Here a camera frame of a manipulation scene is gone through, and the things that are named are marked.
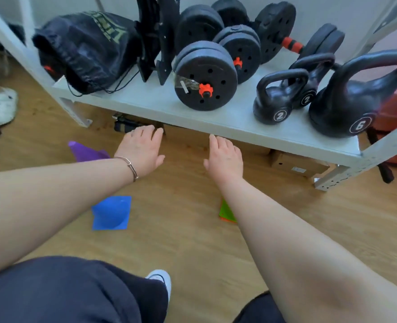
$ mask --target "silver bracelet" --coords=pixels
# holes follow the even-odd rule
[[[115,156],[113,158],[120,158],[121,160],[124,160],[126,162],[126,164],[131,169],[132,174],[133,174],[132,182],[135,182],[139,178],[139,176],[137,175],[136,169],[132,166],[132,163],[129,159],[127,159],[126,157],[123,157],[123,156]]]

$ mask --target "white sneaker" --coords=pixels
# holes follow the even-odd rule
[[[153,270],[148,274],[146,277],[147,279],[154,279],[154,280],[160,280],[166,285],[167,293],[169,295],[169,301],[170,301],[170,294],[171,294],[171,279],[170,275],[164,271],[164,270]]]
[[[15,118],[17,104],[18,93],[10,88],[3,88],[0,92],[0,126]]]

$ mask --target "box label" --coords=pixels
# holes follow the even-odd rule
[[[300,173],[305,173],[306,172],[306,169],[302,169],[302,168],[298,168],[298,167],[293,167],[291,170],[292,171],[297,171],[297,172],[300,172]]]

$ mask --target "number printed on kettlebell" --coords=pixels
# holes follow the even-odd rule
[[[363,117],[361,119],[358,119],[356,122],[354,122],[349,129],[350,133],[357,134],[360,131],[366,129],[373,121],[372,117]]]
[[[314,90],[307,91],[307,94],[301,100],[301,104],[303,106],[308,105],[310,102],[314,100],[315,96],[316,96],[316,92]]]
[[[282,121],[287,117],[287,112],[285,110],[281,110],[275,113],[273,119],[275,121]]]

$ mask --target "kettlebell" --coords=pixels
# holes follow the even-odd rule
[[[314,128],[341,138],[358,135],[373,124],[382,103],[397,90],[397,68],[373,81],[350,78],[361,70],[392,65],[397,65],[397,50],[365,54],[337,68],[309,106]]]
[[[309,80],[298,95],[293,99],[293,109],[304,108],[312,102],[318,92],[318,86],[324,76],[334,65],[333,53],[321,53],[310,55],[294,62],[289,69],[308,69],[315,64],[314,70],[309,71]],[[281,82],[282,87],[290,86],[295,83],[295,79],[290,78]]]
[[[286,87],[271,86],[270,83],[293,78],[295,82]],[[256,86],[254,101],[255,118],[263,124],[279,124],[291,114],[292,99],[297,97],[309,79],[305,69],[278,71],[261,78]]]

